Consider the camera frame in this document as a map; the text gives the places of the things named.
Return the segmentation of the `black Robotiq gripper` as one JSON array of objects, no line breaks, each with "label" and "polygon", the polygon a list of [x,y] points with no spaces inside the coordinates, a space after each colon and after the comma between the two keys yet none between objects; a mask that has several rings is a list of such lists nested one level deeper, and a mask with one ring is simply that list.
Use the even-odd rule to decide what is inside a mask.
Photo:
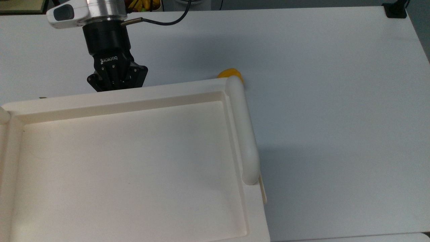
[{"label": "black Robotiq gripper", "polygon": [[96,92],[140,88],[148,73],[146,66],[130,66],[131,55],[127,29],[122,21],[100,21],[83,26],[88,52],[94,59],[95,73],[87,82]]}]

